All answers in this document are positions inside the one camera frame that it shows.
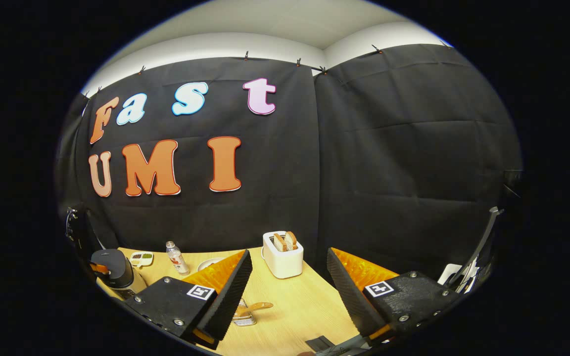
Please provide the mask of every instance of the orange letter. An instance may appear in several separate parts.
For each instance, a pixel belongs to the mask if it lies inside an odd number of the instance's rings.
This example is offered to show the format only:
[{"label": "orange letter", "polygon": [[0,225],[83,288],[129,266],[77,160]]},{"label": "orange letter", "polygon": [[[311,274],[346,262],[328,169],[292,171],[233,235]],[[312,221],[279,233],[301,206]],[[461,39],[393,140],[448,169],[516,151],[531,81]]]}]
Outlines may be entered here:
[{"label": "orange letter", "polygon": [[98,155],[89,156],[89,170],[91,171],[91,183],[94,186],[95,193],[104,198],[111,194],[111,176],[109,175],[109,158],[111,153],[109,151],[100,154],[102,161],[102,174],[104,175],[104,185],[100,185],[98,180]]},{"label": "orange letter", "polygon": [[210,190],[235,191],[241,187],[241,181],[235,176],[235,149],[241,145],[237,137],[215,137],[208,140],[212,148],[214,179]]},{"label": "orange letter", "polygon": [[161,140],[153,148],[149,162],[146,161],[142,149],[138,144],[129,144],[122,149],[127,165],[127,195],[140,196],[142,189],[138,186],[138,180],[142,183],[144,192],[151,194],[153,179],[157,175],[155,192],[158,195],[175,195],[181,191],[175,183],[175,171],[173,169],[173,154],[177,148],[175,140]]},{"label": "orange letter", "polygon": [[94,131],[91,135],[91,139],[89,140],[89,144],[93,144],[97,140],[100,140],[102,134],[102,126],[107,126],[109,122],[109,116],[111,115],[111,108],[115,108],[118,106],[118,97],[114,97],[109,103],[101,106],[95,112],[95,123],[94,123]]}]

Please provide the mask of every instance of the wooden table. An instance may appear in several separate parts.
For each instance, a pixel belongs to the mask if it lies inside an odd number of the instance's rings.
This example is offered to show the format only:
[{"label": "wooden table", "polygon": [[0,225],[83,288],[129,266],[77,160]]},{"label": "wooden table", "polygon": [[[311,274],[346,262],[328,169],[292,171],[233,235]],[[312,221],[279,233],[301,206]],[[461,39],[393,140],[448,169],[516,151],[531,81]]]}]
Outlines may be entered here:
[{"label": "wooden table", "polygon": [[[119,248],[128,258],[135,250]],[[278,279],[261,257],[261,248],[249,248],[252,274],[247,281],[243,299],[247,304],[270,302],[274,306],[254,311],[256,324],[230,324],[226,337],[214,351],[225,356],[296,356],[311,352],[305,343],[324,335],[339,344],[358,334],[340,296],[330,284],[303,262],[303,273],[296,277]],[[183,253],[190,274],[207,259],[228,257],[240,250],[226,252]],[[138,269],[147,285],[169,276],[183,279],[173,268],[166,253],[154,252],[151,266]],[[113,297],[117,295],[100,280],[99,286]]]}]

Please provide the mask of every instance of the small dish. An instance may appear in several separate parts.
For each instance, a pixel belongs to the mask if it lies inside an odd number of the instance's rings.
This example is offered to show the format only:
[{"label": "small dish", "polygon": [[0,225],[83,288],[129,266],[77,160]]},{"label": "small dish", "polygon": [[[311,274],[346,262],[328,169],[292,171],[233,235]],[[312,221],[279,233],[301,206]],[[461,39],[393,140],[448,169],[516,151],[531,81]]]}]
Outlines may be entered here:
[{"label": "small dish", "polygon": [[212,264],[215,264],[215,263],[217,263],[223,259],[224,259],[224,257],[215,257],[214,259],[209,259],[209,260],[203,261],[199,264],[199,266],[197,266],[197,272],[199,272],[200,270],[202,270],[202,269],[204,269],[204,268],[206,268]]}]

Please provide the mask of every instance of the blue letter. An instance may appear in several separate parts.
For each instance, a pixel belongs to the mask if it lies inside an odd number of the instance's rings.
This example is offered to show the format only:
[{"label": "blue letter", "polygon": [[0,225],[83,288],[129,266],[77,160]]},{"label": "blue letter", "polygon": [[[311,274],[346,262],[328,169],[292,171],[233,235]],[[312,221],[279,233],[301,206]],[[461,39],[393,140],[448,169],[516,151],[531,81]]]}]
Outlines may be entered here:
[{"label": "blue letter", "polygon": [[140,94],[133,95],[129,97],[127,101],[122,105],[124,109],[120,111],[116,122],[119,125],[124,125],[127,122],[138,122],[144,116],[144,103],[146,102],[146,94],[141,92]]},{"label": "blue letter", "polygon": [[175,115],[190,115],[196,113],[204,105],[204,95],[208,92],[208,84],[187,83],[177,88],[175,99],[177,103],[171,106]]}]

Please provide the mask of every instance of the white toaster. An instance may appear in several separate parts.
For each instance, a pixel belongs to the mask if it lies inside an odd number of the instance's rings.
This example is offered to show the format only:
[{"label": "white toaster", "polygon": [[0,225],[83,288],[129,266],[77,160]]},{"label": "white toaster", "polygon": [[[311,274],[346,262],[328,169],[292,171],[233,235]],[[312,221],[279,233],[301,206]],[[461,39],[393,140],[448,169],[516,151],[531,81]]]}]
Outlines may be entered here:
[{"label": "white toaster", "polygon": [[280,252],[272,242],[274,234],[285,237],[285,231],[272,231],[263,234],[263,248],[261,257],[267,263],[267,267],[276,278],[289,278],[303,273],[303,245],[296,242],[298,248],[292,251]]}]

